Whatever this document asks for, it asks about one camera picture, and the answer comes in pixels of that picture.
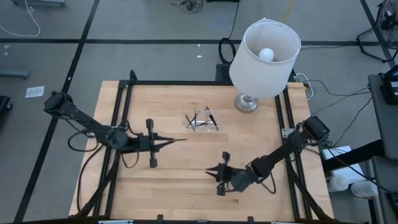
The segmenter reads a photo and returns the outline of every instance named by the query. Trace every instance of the black metal frame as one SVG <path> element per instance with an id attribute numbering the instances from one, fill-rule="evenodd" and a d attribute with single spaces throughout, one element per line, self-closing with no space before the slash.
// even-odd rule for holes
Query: black metal frame
<path id="1" fill-rule="evenodd" d="M 132 94 L 132 87 L 133 85 L 219 85 L 219 86 L 231 86 L 233 85 L 232 82 L 214 82 L 214 81 L 139 81 L 139 80 L 134 80 L 132 83 L 129 80 L 121 80 L 119 81 L 119 86 L 118 86 L 118 92 L 116 94 L 116 100 L 115 100 L 115 106 L 114 106 L 114 111 L 112 115 L 112 120 L 111 120 L 111 125 L 116 125 L 117 122 L 117 116 L 119 113 L 119 107 L 121 104 L 121 96 L 123 93 L 123 90 L 125 87 L 127 87 L 127 95 L 126 99 L 124 102 L 124 108 L 123 108 L 123 115 L 122 115 L 122 123 L 125 123 L 127 120 L 127 115 L 129 111 L 129 104 L 130 104 L 130 99 L 131 99 L 131 94 Z M 293 112 L 292 108 L 290 105 L 290 98 L 289 98 L 289 92 L 286 87 L 284 90 L 284 100 L 285 100 L 285 105 L 286 105 L 286 110 L 287 110 L 287 119 L 289 121 L 289 127 L 294 128 L 294 120 L 293 120 Z M 278 120 L 279 120 L 279 126 L 280 126 L 280 131 L 282 131 L 282 128 L 284 128 L 284 117 L 282 113 L 282 107 L 280 105 L 280 98 L 279 96 L 275 97 L 275 103 L 276 103 L 276 108 L 277 108 L 277 114 L 278 114 Z M 105 155 L 104 155 L 104 161 L 103 161 L 103 166 L 101 170 L 101 177 L 99 182 L 101 183 L 103 178 L 106 175 L 106 172 L 108 170 L 109 166 L 109 160 L 110 160 L 110 154 L 111 154 L 111 149 L 106 149 Z M 302 166 L 302 161 L 299 153 L 295 153 L 296 157 L 296 166 L 298 170 L 298 176 L 302 183 L 305 186 L 305 177 L 304 177 L 304 172 L 303 172 L 303 166 Z M 286 158 L 285 160 L 286 167 L 289 163 L 291 163 L 290 158 Z M 111 181 L 110 186 L 109 186 L 109 192 L 108 192 L 108 200 L 106 202 L 106 210 L 105 210 L 105 216 L 110 217 L 111 215 L 111 208 L 113 204 L 113 196 L 114 196 L 114 191 L 116 188 L 116 179 L 117 179 L 117 173 L 115 175 L 115 178 Z M 293 213 L 294 213 L 294 218 L 295 220 L 301 219 L 300 217 L 300 211 L 299 211 L 299 203 L 297 200 L 297 193 L 295 189 L 294 182 L 291 178 L 288 178 L 289 181 L 289 191 L 290 191 L 290 198 L 292 200 L 292 208 L 293 208 Z M 307 202 L 307 200 L 303 197 L 303 204 L 304 204 L 304 209 L 305 209 L 305 214 L 306 214 L 306 219 L 311 220 L 312 219 L 312 213 L 311 213 L 311 208 Z M 94 212 L 93 216 L 99 215 L 100 212 L 100 206 L 101 206 L 101 199 L 98 200 L 97 204 L 94 207 Z M 152 222 L 157 222 L 158 220 L 134 220 L 134 223 L 152 223 Z M 179 221 L 181 223 L 197 223 L 196 221 Z M 228 222 L 228 223 L 247 223 L 247 222 Z"/>

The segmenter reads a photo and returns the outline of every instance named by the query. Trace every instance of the wooden tabletop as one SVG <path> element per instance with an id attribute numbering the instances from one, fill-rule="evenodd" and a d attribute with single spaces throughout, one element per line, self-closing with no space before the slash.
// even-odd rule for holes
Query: wooden tabletop
<path id="1" fill-rule="evenodd" d="M 102 84 L 94 115 L 100 123 L 110 124 L 117 87 L 118 82 L 114 81 Z M 244 221 L 253 216 L 255 221 L 294 221 L 284 161 L 272 170 L 277 188 L 274 195 L 263 186 L 252 184 L 243 193 L 232 192 L 221 197 L 216 194 L 215 180 L 204 172 L 222 161 L 223 151 L 231 154 L 230 166 L 241 168 L 282 144 L 275 100 L 260 100 L 256 111 L 244 114 L 234 107 L 237 94 L 234 86 L 133 86 L 128 115 L 132 130 L 146 133 L 145 120 L 152 118 L 154 131 L 161 136 L 188 141 L 173 143 L 157 153 L 155 169 L 149 168 L 149 153 L 140 153 L 138 164 L 132 169 L 125 168 L 121 162 L 111 218 L 153 220 L 163 214 L 165 220 Z M 289 83 L 289 95 L 295 122 L 307 119 L 310 112 L 303 85 Z M 205 106 L 210 108 L 220 127 L 217 133 L 194 133 L 184 125 L 183 110 L 189 115 L 195 107 L 203 112 Z M 95 141 L 89 140 L 87 149 L 94 145 Z M 87 152 L 83 161 L 90 154 Z M 81 183 L 82 205 L 98 186 L 103 154 L 104 150 L 85 169 Z M 127 163 L 133 164 L 136 156 L 125 155 Z M 319 156 L 303 151 L 302 160 L 309 192 L 326 214 L 333 217 Z M 272 188 L 271 178 L 264 183 Z M 70 214 L 76 212 L 75 193 Z"/>

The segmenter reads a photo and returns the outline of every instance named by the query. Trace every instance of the lamp base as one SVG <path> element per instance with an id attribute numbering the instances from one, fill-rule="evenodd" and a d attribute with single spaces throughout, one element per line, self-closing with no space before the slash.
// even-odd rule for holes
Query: lamp base
<path id="1" fill-rule="evenodd" d="M 235 98 L 235 107 L 242 113 L 251 113 L 259 106 L 259 100 L 240 93 Z"/>

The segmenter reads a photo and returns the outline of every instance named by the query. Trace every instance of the gray floor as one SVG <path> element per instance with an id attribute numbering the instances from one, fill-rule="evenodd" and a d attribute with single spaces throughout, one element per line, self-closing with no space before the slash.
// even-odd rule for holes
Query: gray floor
<path id="1" fill-rule="evenodd" d="M 67 0 L 67 7 L 34 6 L 42 39 L 79 39 L 94 0 Z M 236 4 L 205 3 L 202 12 L 186 15 L 170 5 L 173 0 L 101 0 L 89 39 L 220 39 L 229 36 Z M 373 15 L 379 1 L 367 0 Z M 233 39 L 241 39 L 247 26 L 263 17 L 283 21 L 289 0 L 243 1 L 239 7 Z M 22 6 L 0 2 L 0 25 L 10 31 L 32 34 L 34 24 Z M 288 25 L 302 40 L 347 41 L 370 28 L 359 1 L 296 2 Z M 0 38 L 13 38 L 0 30 Z M 375 41 L 370 35 L 368 41 Z M 140 80 L 214 80 L 220 63 L 217 45 L 120 45 L 86 44 L 69 89 L 78 107 L 93 115 L 101 82 L 127 79 L 133 69 Z M 29 80 L 0 78 L 0 95 L 11 96 L 14 108 L 0 131 L 0 223 L 11 222 L 46 135 L 50 116 L 43 102 L 52 90 L 61 90 L 77 44 L 0 44 L 0 67 L 28 69 Z M 383 56 L 380 47 L 367 47 Z M 296 72 L 322 80 L 334 93 L 353 93 L 367 85 L 369 74 L 386 72 L 387 64 L 363 55 L 358 47 L 301 51 Z M 43 97 L 25 99 L 26 88 L 45 86 Z M 313 82 L 312 112 L 338 97 Z M 369 95 L 353 96 L 319 113 L 336 141 Z M 62 218 L 68 215 L 82 155 L 67 148 L 73 130 L 60 121 L 29 204 L 25 220 Z M 379 138 L 376 117 L 368 106 L 340 141 L 355 148 Z M 84 140 L 77 142 L 84 147 Z M 331 194 L 336 218 L 347 222 L 370 221 L 368 203 L 352 194 Z"/>

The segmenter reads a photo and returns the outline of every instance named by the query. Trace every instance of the paper on floor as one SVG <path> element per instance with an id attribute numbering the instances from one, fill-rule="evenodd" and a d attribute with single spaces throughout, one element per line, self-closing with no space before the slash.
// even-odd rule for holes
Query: paper on floor
<path id="1" fill-rule="evenodd" d="M 42 96 L 44 94 L 44 86 L 30 87 L 26 90 L 25 98 Z"/>

